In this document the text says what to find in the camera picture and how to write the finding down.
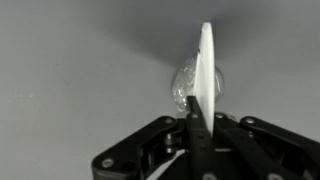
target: black metal bracket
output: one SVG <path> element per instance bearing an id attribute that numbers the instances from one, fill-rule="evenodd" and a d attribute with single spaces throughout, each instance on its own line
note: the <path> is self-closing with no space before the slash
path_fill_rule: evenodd
<path id="1" fill-rule="evenodd" d="M 146 179 L 178 150 L 159 177 L 171 179 L 320 180 L 320 144 L 255 117 L 216 113 L 214 134 L 195 97 L 184 119 L 160 117 L 98 155 L 94 180 Z"/>

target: gray wall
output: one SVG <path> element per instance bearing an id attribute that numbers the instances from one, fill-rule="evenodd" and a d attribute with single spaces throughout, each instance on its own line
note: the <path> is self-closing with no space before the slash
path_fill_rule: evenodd
<path id="1" fill-rule="evenodd" d="M 98 153 L 176 115 L 174 74 L 216 23 L 217 109 L 320 141 L 318 0 L 0 0 L 0 179 L 91 179 Z"/>

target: crumpled plastic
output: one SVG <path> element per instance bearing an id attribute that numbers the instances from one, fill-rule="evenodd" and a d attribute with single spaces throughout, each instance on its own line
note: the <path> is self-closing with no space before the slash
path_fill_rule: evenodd
<path id="1" fill-rule="evenodd" d="M 183 67 L 181 67 L 172 84 L 172 97 L 179 111 L 186 111 L 187 96 L 193 95 L 193 87 L 195 80 L 197 60 L 195 58 L 188 59 Z M 215 101 L 217 101 L 224 93 L 223 75 L 217 67 L 215 67 Z"/>

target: white plastic plate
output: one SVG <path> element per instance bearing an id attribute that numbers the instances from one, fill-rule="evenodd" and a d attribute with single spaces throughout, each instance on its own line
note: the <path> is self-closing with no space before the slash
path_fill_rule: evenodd
<path id="1" fill-rule="evenodd" d="M 211 23 L 204 23 L 201 31 L 195 72 L 194 95 L 202 109 L 207 127 L 212 135 L 215 106 L 215 59 Z"/>

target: screw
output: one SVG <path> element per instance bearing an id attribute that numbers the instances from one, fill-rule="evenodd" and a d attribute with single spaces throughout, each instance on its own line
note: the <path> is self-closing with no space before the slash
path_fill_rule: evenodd
<path id="1" fill-rule="evenodd" d="M 206 146 L 205 144 L 202 144 L 202 145 L 200 146 L 200 148 L 201 148 L 201 149 L 207 149 L 207 146 Z"/>
<path id="2" fill-rule="evenodd" d="M 218 114 L 216 114 L 216 117 L 219 118 L 219 119 L 222 119 L 223 118 L 223 114 L 218 113 Z"/>
<path id="3" fill-rule="evenodd" d="M 191 117 L 192 117 L 193 119 L 199 118 L 198 114 L 191 114 Z"/>
<path id="4" fill-rule="evenodd" d="M 198 134 L 198 138 L 203 139 L 204 135 L 203 134 Z"/>
<path id="5" fill-rule="evenodd" d="M 167 148 L 167 149 L 166 149 L 166 152 L 167 152 L 168 154 L 174 154 L 174 153 L 177 152 L 177 149 L 176 149 L 176 148 Z"/>
<path id="6" fill-rule="evenodd" d="M 105 159 L 102 161 L 102 167 L 104 168 L 109 168 L 111 166 L 113 166 L 114 162 L 112 159 Z"/>
<path id="7" fill-rule="evenodd" d="M 217 178 L 212 173 L 206 173 L 202 176 L 202 180 L 217 180 Z"/>
<path id="8" fill-rule="evenodd" d="M 249 131 L 249 137 L 254 138 L 253 133 L 251 131 Z"/>
<path id="9" fill-rule="evenodd" d="M 171 124 L 171 123 L 173 123 L 173 120 L 168 118 L 168 119 L 166 119 L 166 123 Z"/>
<path id="10" fill-rule="evenodd" d="M 284 180 L 279 174 L 270 173 L 268 174 L 268 180 Z"/>
<path id="11" fill-rule="evenodd" d="M 232 116 L 232 115 L 229 115 L 228 118 L 231 119 L 231 120 L 233 120 L 233 121 L 237 121 L 237 119 L 236 119 L 234 116 Z"/>
<path id="12" fill-rule="evenodd" d="M 254 147 L 253 147 L 253 146 L 249 146 L 249 149 L 250 149 L 251 151 L 253 151 L 253 150 L 254 150 Z"/>
<path id="13" fill-rule="evenodd" d="M 247 118 L 247 119 L 246 119 L 246 122 L 247 122 L 248 124 L 253 124 L 253 123 L 254 123 L 254 119 L 252 119 L 252 118 Z"/>

